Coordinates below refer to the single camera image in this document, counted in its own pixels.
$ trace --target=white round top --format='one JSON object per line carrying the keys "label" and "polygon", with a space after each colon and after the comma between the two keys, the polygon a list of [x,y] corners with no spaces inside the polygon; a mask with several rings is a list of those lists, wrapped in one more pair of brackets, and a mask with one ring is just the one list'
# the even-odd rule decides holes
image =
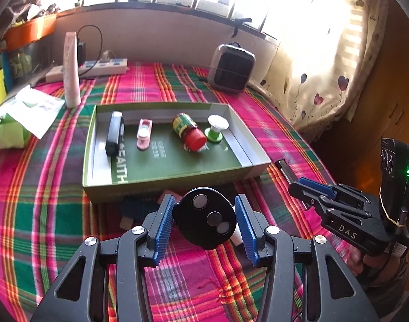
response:
{"label": "white round top", "polygon": [[137,132],[137,135],[140,138],[148,138],[149,137],[149,127],[148,126],[142,126],[139,131]]}
{"label": "white round top", "polygon": [[215,127],[217,130],[226,130],[229,127],[229,122],[222,116],[210,115],[208,120],[210,125]]}

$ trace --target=blue gripper pad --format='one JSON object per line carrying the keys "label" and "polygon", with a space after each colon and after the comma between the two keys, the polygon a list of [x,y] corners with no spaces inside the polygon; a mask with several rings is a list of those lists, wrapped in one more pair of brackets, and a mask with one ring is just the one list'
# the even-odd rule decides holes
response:
{"label": "blue gripper pad", "polygon": [[158,266],[160,261],[164,258],[166,254],[167,244],[169,242],[170,232],[172,231],[173,224],[173,206],[176,204],[175,198],[170,197],[169,204],[163,214],[160,227],[157,230],[157,236],[155,237],[155,252],[152,260],[155,265]]}
{"label": "blue gripper pad", "polygon": [[246,213],[245,206],[243,205],[240,196],[236,196],[234,200],[234,211],[236,213],[237,223],[239,224],[240,234],[242,235],[243,245],[248,259],[254,266],[259,263],[257,238],[252,229],[251,222]]}
{"label": "blue gripper pad", "polygon": [[329,185],[321,184],[305,177],[299,178],[298,182],[319,191],[321,195],[328,197],[330,200],[334,200],[337,196],[337,194],[333,191],[333,188]]}

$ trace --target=plaid tablecloth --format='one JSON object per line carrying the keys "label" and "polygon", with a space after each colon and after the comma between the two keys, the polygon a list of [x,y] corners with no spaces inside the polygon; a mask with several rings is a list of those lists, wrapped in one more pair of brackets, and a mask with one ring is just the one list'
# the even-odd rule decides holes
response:
{"label": "plaid tablecloth", "polygon": [[[81,186],[87,129],[96,104],[136,101],[228,103],[270,158],[285,158],[297,175],[320,182],[331,178],[287,121],[255,92],[231,95],[198,80],[200,68],[132,63],[127,74],[81,83],[82,101],[62,109],[42,140],[24,150],[0,151],[0,299],[17,321],[27,321],[79,244],[88,236],[118,237],[121,215],[115,204],[90,204]],[[62,83],[39,87],[63,96]],[[234,201],[245,193],[270,224],[291,235],[324,234],[345,257],[348,245],[320,226],[314,210],[303,212],[287,183],[271,164],[259,178],[217,189]],[[111,320],[115,320],[115,268],[109,280]],[[174,227],[164,260],[147,270],[154,321],[254,321],[264,270],[255,269],[244,249],[231,241],[212,251],[188,243]],[[295,306],[301,309],[297,275]]]}

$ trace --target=curtain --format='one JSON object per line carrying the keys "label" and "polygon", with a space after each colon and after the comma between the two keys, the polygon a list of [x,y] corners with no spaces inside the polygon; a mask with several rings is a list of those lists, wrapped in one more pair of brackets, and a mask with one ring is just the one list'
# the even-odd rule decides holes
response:
{"label": "curtain", "polygon": [[264,87],[309,142],[352,120],[382,44],[388,0],[274,0],[277,53]]}

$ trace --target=red bottle cap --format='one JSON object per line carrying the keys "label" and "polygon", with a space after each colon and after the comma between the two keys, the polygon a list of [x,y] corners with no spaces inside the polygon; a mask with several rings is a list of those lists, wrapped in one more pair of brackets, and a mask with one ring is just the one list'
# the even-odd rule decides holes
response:
{"label": "red bottle cap", "polygon": [[191,151],[198,151],[204,146],[204,144],[206,144],[206,142],[206,136],[198,128],[191,130],[191,132],[189,132],[185,137],[185,143],[191,149]]}

